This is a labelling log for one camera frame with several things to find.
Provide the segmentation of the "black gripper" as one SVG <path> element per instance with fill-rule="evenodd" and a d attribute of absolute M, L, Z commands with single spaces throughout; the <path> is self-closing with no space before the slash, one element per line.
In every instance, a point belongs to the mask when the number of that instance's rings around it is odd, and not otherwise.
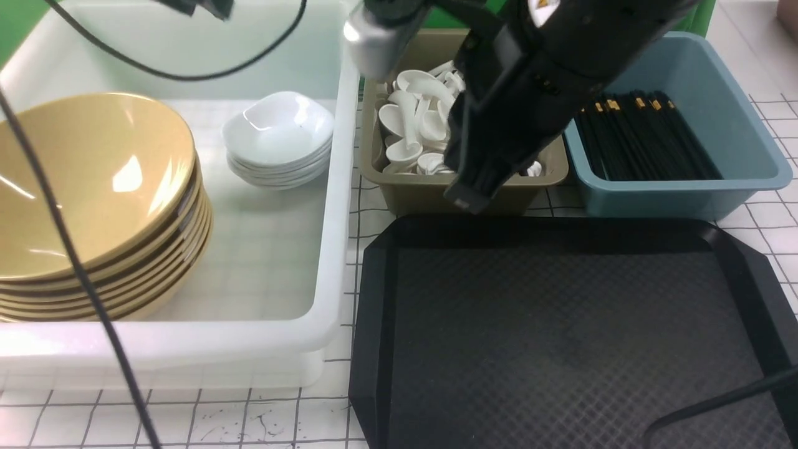
<path fill-rule="evenodd" d="M 575 79 L 508 28 L 469 31 L 455 64 L 466 89 L 449 116 L 455 136 L 445 161 L 456 176 L 444 196 L 476 214 L 567 128 Z"/>

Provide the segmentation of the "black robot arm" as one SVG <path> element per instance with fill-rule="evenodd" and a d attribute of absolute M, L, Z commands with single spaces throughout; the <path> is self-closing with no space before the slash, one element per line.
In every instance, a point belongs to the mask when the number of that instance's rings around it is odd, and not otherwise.
<path fill-rule="evenodd" d="M 454 57 L 464 77 L 449 115 L 445 163 L 456 177 L 445 198 L 484 210 L 503 184 L 590 102 L 696 6 L 695 1 L 560 1 L 546 19 L 535 2 L 362 1 L 343 28 L 350 56 L 385 79 L 434 7 L 468 28 Z"/>

